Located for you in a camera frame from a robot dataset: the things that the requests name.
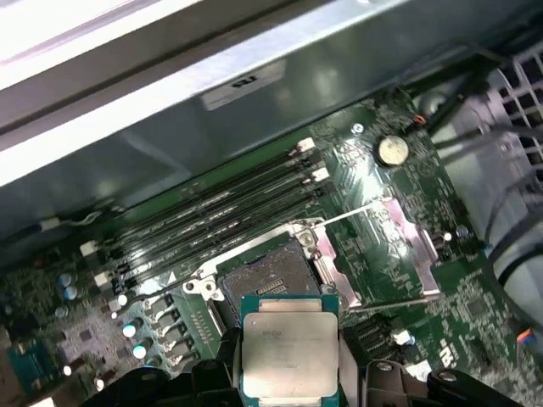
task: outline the screw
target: screw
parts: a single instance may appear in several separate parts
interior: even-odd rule
[[[439,378],[445,380],[446,382],[455,382],[456,376],[450,373],[449,371],[442,371],[439,374]]]
[[[311,246],[315,242],[313,236],[308,231],[299,235],[298,240],[302,246]]]
[[[389,365],[389,364],[386,363],[386,362],[379,362],[379,363],[377,363],[377,368],[378,368],[380,371],[391,371],[391,370],[392,370],[392,366]]]
[[[336,290],[329,284],[322,284],[321,291],[323,294],[334,294]]]
[[[355,123],[351,128],[350,132],[353,134],[361,134],[364,131],[364,126],[360,123]]]

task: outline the motherboard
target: motherboard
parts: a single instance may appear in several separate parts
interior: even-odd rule
[[[338,294],[368,359],[535,405],[539,367],[413,115],[369,98],[31,256],[0,281],[0,405],[78,405],[142,365],[174,376],[215,355],[245,294],[282,293]]]

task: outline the sticker label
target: sticker label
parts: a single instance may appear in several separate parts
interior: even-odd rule
[[[207,110],[215,110],[234,100],[258,91],[264,86],[277,82],[285,76],[287,61],[272,62],[247,75],[228,82],[202,95],[202,102]]]

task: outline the electrolytic capacitor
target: electrolytic capacitor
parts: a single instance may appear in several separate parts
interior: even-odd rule
[[[73,282],[76,282],[76,278],[71,273],[62,273],[59,276],[59,284],[62,287],[68,287]]]
[[[146,337],[139,344],[134,346],[132,349],[132,354],[136,359],[143,359],[147,355],[147,352],[151,349],[151,346],[153,346],[153,339]]]
[[[73,301],[77,298],[78,290],[75,286],[68,286],[64,289],[64,298],[66,298],[69,301]]]
[[[54,316],[58,319],[58,320],[62,320],[63,318],[65,318],[66,316],[68,316],[68,308],[66,307],[58,307],[55,311],[54,311]]]
[[[105,373],[101,373],[96,377],[94,380],[94,384],[96,385],[96,389],[100,392],[104,390],[104,387],[108,386],[113,379],[115,378],[116,371],[113,369],[110,369],[106,371]]]
[[[148,367],[160,367],[162,365],[162,358],[160,356],[153,356],[145,360],[145,365]]]
[[[119,297],[117,297],[117,304],[119,304],[120,307],[124,307],[128,304],[128,301],[135,296],[136,294],[132,290],[122,293],[119,295]]]
[[[83,358],[77,358],[76,360],[71,361],[68,365],[62,368],[62,372],[65,376],[73,375],[78,369],[85,365],[85,360]]]
[[[132,321],[128,322],[122,328],[122,334],[125,337],[133,337],[136,335],[136,332],[139,328],[143,326],[143,320],[141,318],[134,318]]]

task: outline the white connector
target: white connector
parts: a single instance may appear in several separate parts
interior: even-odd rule
[[[81,252],[81,255],[83,257],[90,256],[91,254],[96,253],[100,247],[98,246],[98,242],[96,240],[91,240],[89,242],[83,243],[79,247],[79,251]]]

